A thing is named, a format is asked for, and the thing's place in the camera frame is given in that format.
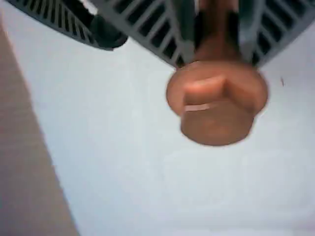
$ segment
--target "white surface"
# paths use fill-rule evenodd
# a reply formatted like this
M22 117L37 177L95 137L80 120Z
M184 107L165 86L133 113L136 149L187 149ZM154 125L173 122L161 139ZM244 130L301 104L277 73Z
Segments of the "white surface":
M263 68L251 136L213 148L181 135L172 69L132 40L105 52L1 10L82 236L315 235L315 25Z

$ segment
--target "rounded tip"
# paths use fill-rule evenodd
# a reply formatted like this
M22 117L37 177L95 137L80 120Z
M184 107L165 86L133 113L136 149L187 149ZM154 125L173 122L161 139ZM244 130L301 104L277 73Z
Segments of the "rounded tip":
M267 101L267 86L244 63L198 62L173 75L166 96L182 118L184 135L200 144L220 146L247 137Z

